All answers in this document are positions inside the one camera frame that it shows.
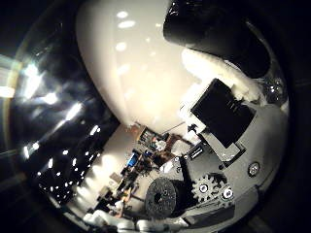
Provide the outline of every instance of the metal gear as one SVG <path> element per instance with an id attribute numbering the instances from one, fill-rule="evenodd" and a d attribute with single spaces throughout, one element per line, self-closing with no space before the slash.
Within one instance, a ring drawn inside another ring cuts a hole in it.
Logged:
<path id="1" fill-rule="evenodd" d="M 205 175 L 196 180 L 192 185 L 194 194 L 193 197 L 197 198 L 199 202 L 207 202 L 218 196 L 220 184 L 211 175 Z"/>
<path id="2" fill-rule="evenodd" d="M 224 184 L 224 182 L 220 182 L 221 188 L 220 191 L 215 198 L 215 203 L 219 207 L 228 208 L 233 205 L 233 192 L 231 187 L 228 184 Z"/>

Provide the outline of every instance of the ceiling light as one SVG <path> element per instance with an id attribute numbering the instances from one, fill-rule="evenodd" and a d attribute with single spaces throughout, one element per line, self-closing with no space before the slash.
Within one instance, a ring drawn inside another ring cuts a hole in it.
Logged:
<path id="1" fill-rule="evenodd" d="M 136 23 L 136 22 L 133 21 L 133 20 L 123 21 L 123 22 L 119 23 L 118 28 L 122 28 L 122 29 L 124 29 L 124 28 L 129 28 L 129 27 L 134 26 L 135 23 Z"/>
<path id="2" fill-rule="evenodd" d="M 3 98 L 13 98 L 16 93 L 14 88 L 9 86 L 0 86 L 0 97 Z"/>
<path id="3" fill-rule="evenodd" d="M 37 150 L 39 147 L 40 147 L 40 146 L 39 146 L 38 143 L 34 143 L 34 144 L 32 145 L 32 148 L 33 148 L 34 150 Z"/>
<path id="4" fill-rule="evenodd" d="M 74 158 L 74 159 L 72 160 L 72 166 L 73 166 L 73 167 L 76 166 L 76 163 L 77 163 L 77 158 Z"/>
<path id="5" fill-rule="evenodd" d="M 43 97 L 43 100 L 49 104 L 49 105 L 53 105 L 54 103 L 57 102 L 57 96 L 55 93 L 49 93 L 47 94 L 45 97 Z"/>
<path id="6" fill-rule="evenodd" d="M 80 111 L 82 108 L 82 104 L 76 103 L 69 111 L 66 116 L 66 120 L 71 120 L 73 117 L 76 116 L 76 114 Z"/>
<path id="7" fill-rule="evenodd" d="M 118 12 L 117 17 L 118 18 L 125 18 L 128 16 L 128 12 Z"/>
<path id="8" fill-rule="evenodd" d="M 50 158 L 48 166 L 49 166 L 49 168 L 52 167 L 52 158 Z"/>
<path id="9" fill-rule="evenodd" d="M 28 147 L 23 147 L 23 154 L 25 156 L 26 159 L 29 158 L 29 151 L 28 151 Z"/>
<path id="10" fill-rule="evenodd" d="M 98 125 L 95 125 L 95 126 L 90 130 L 89 135 L 94 135 L 94 133 L 96 132 L 97 128 L 98 128 Z"/>

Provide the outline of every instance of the fisheye lens view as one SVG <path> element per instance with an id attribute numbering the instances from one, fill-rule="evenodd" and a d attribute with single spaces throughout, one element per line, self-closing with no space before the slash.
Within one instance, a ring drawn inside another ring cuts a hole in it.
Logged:
<path id="1" fill-rule="evenodd" d="M 0 3 L 1 232 L 308 232 L 308 8 Z"/>

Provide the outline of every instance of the white plastic part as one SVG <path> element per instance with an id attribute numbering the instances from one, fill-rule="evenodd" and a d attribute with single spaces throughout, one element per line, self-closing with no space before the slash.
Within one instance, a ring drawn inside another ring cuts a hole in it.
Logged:
<path id="1" fill-rule="evenodd" d="M 244 73 L 225 63 L 217 56 L 196 50 L 184 49 L 182 60 L 185 68 L 194 76 L 201 79 L 201 84 L 196 90 L 206 89 L 213 79 L 219 79 L 232 90 L 236 99 L 244 99 L 249 102 L 258 101 L 261 105 L 266 104 L 259 85 L 254 80 L 248 78 Z M 197 96 L 195 97 L 198 100 L 201 91 L 196 91 L 196 93 Z"/>
<path id="2" fill-rule="evenodd" d="M 135 229 L 135 224 L 133 221 L 127 220 L 125 218 L 110 216 L 106 212 L 99 210 L 95 211 L 93 214 L 86 214 L 84 216 L 84 222 L 98 227 L 103 227 L 104 225 L 113 225 L 118 228 L 118 231 L 123 229 Z"/>

